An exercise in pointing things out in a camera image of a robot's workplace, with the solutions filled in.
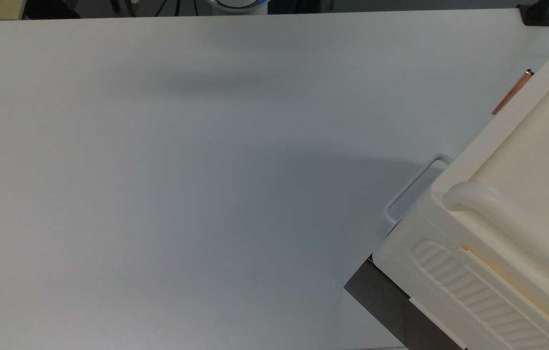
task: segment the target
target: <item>tabletop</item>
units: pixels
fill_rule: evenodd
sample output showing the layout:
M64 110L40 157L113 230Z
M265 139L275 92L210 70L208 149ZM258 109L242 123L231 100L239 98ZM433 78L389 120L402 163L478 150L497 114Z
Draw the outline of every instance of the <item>tabletop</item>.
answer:
M0 349L400 346L343 291L549 27L516 9L0 22Z

